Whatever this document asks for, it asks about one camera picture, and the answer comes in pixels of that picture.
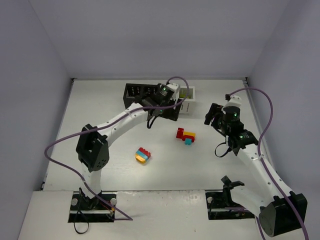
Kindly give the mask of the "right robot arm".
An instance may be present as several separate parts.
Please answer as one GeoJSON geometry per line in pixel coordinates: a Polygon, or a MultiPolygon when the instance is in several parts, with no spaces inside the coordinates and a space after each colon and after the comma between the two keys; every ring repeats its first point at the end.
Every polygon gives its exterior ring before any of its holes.
{"type": "Polygon", "coordinates": [[[212,103],[204,123],[225,138],[227,151],[245,164],[262,191],[262,195],[258,195],[246,188],[244,182],[231,181],[224,176],[221,181],[226,205],[238,204],[247,209],[271,238],[301,229],[306,217],[307,199],[301,193],[294,193],[258,152],[257,138],[245,129],[240,120],[240,104],[222,106],[212,103]]]}

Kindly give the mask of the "large red lego brick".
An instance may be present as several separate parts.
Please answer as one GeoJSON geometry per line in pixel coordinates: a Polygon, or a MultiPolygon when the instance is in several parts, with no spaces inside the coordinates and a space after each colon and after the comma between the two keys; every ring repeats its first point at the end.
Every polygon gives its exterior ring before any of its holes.
{"type": "Polygon", "coordinates": [[[176,138],[177,139],[182,139],[183,135],[184,135],[184,129],[179,127],[177,129],[177,132],[176,132],[176,138]]]}

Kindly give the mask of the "black double bin container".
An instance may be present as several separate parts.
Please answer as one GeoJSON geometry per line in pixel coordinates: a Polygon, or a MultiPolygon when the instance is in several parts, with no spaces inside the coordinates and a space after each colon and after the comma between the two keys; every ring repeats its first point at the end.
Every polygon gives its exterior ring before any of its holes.
{"type": "Polygon", "coordinates": [[[123,93],[125,112],[130,115],[133,110],[142,107],[158,107],[155,100],[160,84],[127,83],[123,93]]]}

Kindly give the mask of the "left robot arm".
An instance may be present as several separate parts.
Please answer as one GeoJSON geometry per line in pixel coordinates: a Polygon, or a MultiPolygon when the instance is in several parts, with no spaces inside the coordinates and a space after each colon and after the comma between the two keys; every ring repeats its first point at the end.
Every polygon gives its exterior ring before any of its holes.
{"type": "Polygon", "coordinates": [[[125,110],[96,126],[97,131],[79,137],[76,152],[85,180],[79,189],[84,209],[93,210],[100,202],[97,196],[102,194],[102,168],[110,159],[109,147],[113,142],[138,124],[147,123],[147,128],[151,128],[157,117],[177,121],[181,108],[179,91],[176,83],[128,83],[123,95],[125,110]]]}

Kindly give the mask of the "red blue orange lego stack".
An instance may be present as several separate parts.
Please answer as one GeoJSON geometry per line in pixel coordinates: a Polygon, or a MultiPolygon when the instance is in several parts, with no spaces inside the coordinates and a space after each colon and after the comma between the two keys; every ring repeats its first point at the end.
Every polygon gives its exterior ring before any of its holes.
{"type": "Polygon", "coordinates": [[[144,149],[143,147],[140,147],[135,152],[135,159],[140,164],[146,164],[150,158],[151,158],[151,153],[146,149],[144,149]]]}

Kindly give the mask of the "white double bin container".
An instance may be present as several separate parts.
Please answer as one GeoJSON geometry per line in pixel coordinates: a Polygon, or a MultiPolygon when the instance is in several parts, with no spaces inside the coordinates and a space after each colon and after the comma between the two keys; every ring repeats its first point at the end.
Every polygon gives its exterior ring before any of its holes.
{"type": "MultiPolygon", "coordinates": [[[[186,86],[181,86],[180,89],[187,89],[186,86]]],[[[187,98],[181,104],[179,114],[180,115],[192,115],[196,107],[196,91],[194,86],[189,87],[187,92],[187,98]]]]}

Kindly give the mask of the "yellow red arch lego stack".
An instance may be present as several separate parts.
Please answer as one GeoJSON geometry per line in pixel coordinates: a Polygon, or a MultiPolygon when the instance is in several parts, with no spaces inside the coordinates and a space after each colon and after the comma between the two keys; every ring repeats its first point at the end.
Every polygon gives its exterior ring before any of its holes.
{"type": "Polygon", "coordinates": [[[185,131],[183,133],[182,141],[185,141],[186,138],[190,138],[192,139],[192,142],[194,142],[196,139],[196,134],[194,132],[185,131]]]}

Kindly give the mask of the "cyan small lego brick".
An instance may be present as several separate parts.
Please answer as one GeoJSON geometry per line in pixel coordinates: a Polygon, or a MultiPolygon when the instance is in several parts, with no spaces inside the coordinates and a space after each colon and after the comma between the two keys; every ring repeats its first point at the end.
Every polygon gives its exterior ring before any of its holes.
{"type": "Polygon", "coordinates": [[[192,139],[191,139],[191,138],[186,138],[186,139],[184,140],[184,144],[187,145],[187,146],[190,146],[192,143],[193,143],[193,142],[192,142],[192,139]]]}

